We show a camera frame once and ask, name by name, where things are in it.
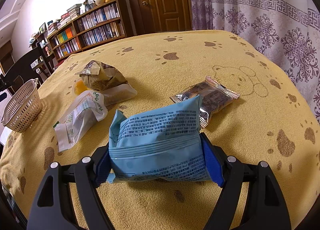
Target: ceiling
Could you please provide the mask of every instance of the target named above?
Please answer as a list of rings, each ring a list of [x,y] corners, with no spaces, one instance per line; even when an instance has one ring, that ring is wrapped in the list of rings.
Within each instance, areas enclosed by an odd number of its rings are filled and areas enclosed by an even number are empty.
[[[25,0],[6,0],[0,9],[0,47],[10,40]]]

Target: brown snack wrapper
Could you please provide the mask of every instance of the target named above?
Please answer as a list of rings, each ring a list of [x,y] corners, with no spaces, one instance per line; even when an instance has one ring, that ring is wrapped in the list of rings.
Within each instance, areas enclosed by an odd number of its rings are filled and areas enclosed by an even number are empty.
[[[91,60],[84,69],[77,72],[76,75],[80,75],[86,87],[100,92],[128,83],[121,72],[115,67],[96,60]]]
[[[216,80],[207,76],[203,82],[188,87],[181,93],[171,96],[170,99],[175,103],[179,103],[197,95],[203,96],[199,113],[201,128],[208,125],[214,113],[219,112],[240,97],[238,93],[227,89]]]

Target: white plastic bag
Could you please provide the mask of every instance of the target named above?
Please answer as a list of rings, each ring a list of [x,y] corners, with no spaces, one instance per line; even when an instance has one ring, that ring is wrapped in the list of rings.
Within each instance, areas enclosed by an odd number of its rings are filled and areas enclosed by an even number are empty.
[[[54,128],[59,152],[73,147],[97,121],[107,116],[103,101],[103,94],[93,90],[86,90],[76,97]]]

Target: metal screw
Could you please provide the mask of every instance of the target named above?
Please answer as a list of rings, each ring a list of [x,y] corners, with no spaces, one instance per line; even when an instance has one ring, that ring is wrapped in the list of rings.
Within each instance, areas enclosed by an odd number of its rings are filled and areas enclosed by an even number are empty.
[[[236,162],[236,157],[234,157],[234,156],[228,156],[228,161],[229,162]]]
[[[50,167],[51,167],[52,169],[54,169],[54,168],[58,167],[58,163],[55,161],[55,162],[53,162],[53,163],[50,164]]]
[[[260,162],[260,165],[264,168],[268,167],[268,163],[266,163],[265,161]]]
[[[82,162],[83,163],[88,163],[89,161],[91,161],[91,158],[90,157],[84,157],[84,158],[82,158]]]

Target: greek key border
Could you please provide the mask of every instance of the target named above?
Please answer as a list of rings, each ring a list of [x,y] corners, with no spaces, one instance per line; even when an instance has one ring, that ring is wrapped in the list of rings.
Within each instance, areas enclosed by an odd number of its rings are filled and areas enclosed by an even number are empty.
[[[298,9],[284,0],[191,0],[191,2],[209,2],[218,4],[244,4],[268,11],[280,12],[305,27],[311,26],[320,31],[320,14],[318,10],[308,8],[308,13]]]

